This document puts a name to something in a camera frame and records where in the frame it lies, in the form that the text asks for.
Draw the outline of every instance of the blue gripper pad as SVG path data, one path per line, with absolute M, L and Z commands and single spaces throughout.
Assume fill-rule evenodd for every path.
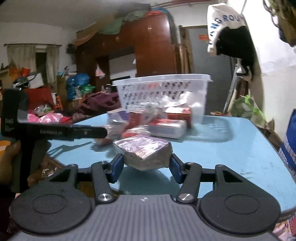
M 110 162 L 113 165 L 111 173 L 106 173 L 109 183 L 116 183 L 124 167 L 124 159 L 122 154 L 117 154 Z
M 186 175 L 182 173 L 182 165 L 185 164 L 175 154 L 170 156 L 170 163 L 168 167 L 178 184 L 182 184 L 186 177 Z

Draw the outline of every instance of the circular pad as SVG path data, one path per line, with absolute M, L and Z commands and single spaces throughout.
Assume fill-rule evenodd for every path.
M 59 234 L 84 222 L 92 211 L 89 198 L 59 183 L 37 184 L 11 204 L 11 217 L 21 230 L 33 234 Z
M 231 183 L 207 193 L 199 210 L 215 228 L 230 234 L 255 235 L 272 230 L 280 215 L 277 200 L 255 185 Z

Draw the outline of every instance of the white wall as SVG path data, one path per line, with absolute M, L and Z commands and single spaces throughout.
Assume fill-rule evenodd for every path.
M 6 47 L 9 43 L 58 44 L 60 47 L 59 71 L 73 64 L 73 58 L 66 53 L 68 43 L 76 39 L 76 30 L 64 29 L 39 23 L 6 23 L 0 22 L 0 65 L 8 64 Z
M 229 0 L 240 12 L 244 0 Z M 256 102 L 262 101 L 263 112 L 275 120 L 275 131 L 283 139 L 291 112 L 296 108 L 296 54 L 287 43 L 279 39 L 278 29 L 271 22 L 262 1 L 247 0 L 243 14 L 246 18 L 261 67 L 261 78 L 253 81 L 251 89 Z
M 136 65 L 133 64 L 135 58 L 135 54 L 129 54 L 109 60 L 110 79 L 128 75 L 134 78 L 137 73 Z
M 174 18 L 178 43 L 181 43 L 179 25 L 183 27 L 207 25 L 208 3 L 167 7 Z

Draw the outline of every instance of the person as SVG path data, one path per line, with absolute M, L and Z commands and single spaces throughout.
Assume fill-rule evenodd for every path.
M 11 143 L 5 148 L 4 153 L 0 157 L 0 241 L 6 240 L 9 237 L 7 228 L 9 224 L 9 206 L 15 198 L 15 193 L 11 192 L 10 184 L 12 182 L 12 160 L 21 149 L 20 141 Z M 32 173 L 27 182 L 29 187 L 38 183 L 41 180 L 42 170 L 48 167 L 46 158 L 43 159 L 40 169 Z

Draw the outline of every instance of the maroon blanket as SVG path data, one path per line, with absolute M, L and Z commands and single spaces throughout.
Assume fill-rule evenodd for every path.
M 94 116 L 118 108 L 120 108 L 118 93 L 105 94 L 97 92 L 87 97 L 79 106 L 75 107 L 74 112 Z

